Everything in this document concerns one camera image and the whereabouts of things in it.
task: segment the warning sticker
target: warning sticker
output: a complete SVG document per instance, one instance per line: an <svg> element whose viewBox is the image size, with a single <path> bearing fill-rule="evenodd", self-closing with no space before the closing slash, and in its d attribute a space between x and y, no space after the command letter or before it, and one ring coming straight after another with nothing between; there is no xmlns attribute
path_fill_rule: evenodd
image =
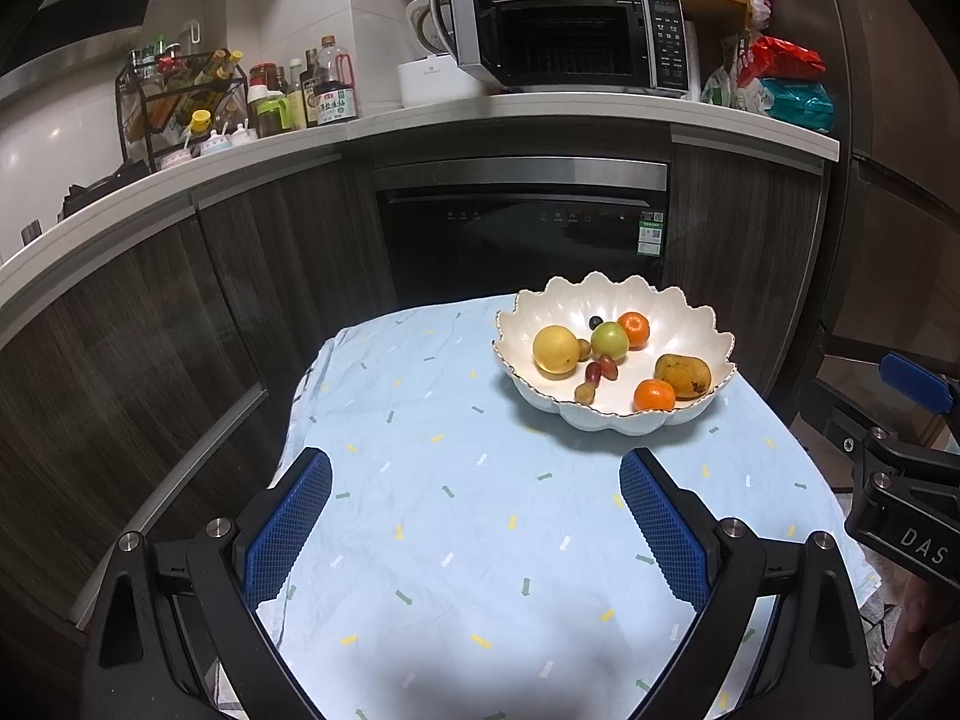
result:
<svg viewBox="0 0 960 720"><path fill-rule="evenodd" d="M659 257L664 242L664 223L661 221L641 221L640 234L637 236L637 254Z"/></svg>

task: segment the range hood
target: range hood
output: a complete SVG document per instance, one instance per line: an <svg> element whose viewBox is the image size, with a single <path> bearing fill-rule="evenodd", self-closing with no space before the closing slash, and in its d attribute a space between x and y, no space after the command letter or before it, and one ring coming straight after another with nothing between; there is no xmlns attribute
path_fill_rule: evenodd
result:
<svg viewBox="0 0 960 720"><path fill-rule="evenodd" d="M0 65L0 105L69 70L123 56L150 0L44 0Z"/></svg>

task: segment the fruit bowl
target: fruit bowl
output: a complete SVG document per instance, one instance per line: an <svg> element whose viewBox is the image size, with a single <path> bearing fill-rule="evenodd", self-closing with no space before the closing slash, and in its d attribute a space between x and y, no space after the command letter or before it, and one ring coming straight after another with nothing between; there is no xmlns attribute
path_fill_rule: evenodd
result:
<svg viewBox="0 0 960 720"><path fill-rule="evenodd" d="M565 377L545 374L534 363L534 336L547 325L563 325L577 338L589 340L590 317L615 322L628 311L640 312L650 320L650 340L644 348L627 352L619 363L616 381L600 380L591 406L573 399L573 389L584 381L586 362ZM596 271L580 284L554 276L541 293L521 290L512 311L497 312L496 328L493 351L523 399L590 432L610 428L627 436L644 436L661 425L690 422L736 373L736 364L730 362L733 334L717 332L713 309L693 308L679 287L656 290L641 276L618 284ZM634 389L653 377L661 354L699 357L710 369L710 387L695 400L678 399L671 410L637 412L632 405Z"/></svg>

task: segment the light blue tablecloth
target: light blue tablecloth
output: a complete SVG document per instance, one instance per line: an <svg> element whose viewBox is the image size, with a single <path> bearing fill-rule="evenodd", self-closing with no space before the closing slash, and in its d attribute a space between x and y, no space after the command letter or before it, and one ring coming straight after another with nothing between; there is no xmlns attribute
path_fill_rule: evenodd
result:
<svg viewBox="0 0 960 720"><path fill-rule="evenodd" d="M688 425L582 433L496 365L487 298L339 333L293 406L277 478L305 446L333 494L275 602L280 654L329 720L624 720L693 620L619 497L646 445L717 518L834 534L857 600L880 584L803 448L739 376ZM710 716L736 704L769 618Z"/></svg>

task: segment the kitchen counter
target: kitchen counter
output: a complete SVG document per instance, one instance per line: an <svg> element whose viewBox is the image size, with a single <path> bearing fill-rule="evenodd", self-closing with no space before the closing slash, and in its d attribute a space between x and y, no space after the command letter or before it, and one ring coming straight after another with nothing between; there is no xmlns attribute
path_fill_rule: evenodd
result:
<svg viewBox="0 0 960 720"><path fill-rule="evenodd" d="M731 133L832 162L837 161L839 154L839 143L832 138L764 116L688 100L595 92L549 92L455 100L278 135L200 157L114 191L18 251L0 265L0 347L51 299L77 283L83 277L83 269L51 279L47 285L50 290L37 290L37 294L26 301L29 305L15 311L11 306L13 298L30 290L43 274L49 274L72 253L83 250L91 241L125 220L148 213L157 204L195 186L242 167L374 135L450 122L533 116L648 119Z"/></svg>

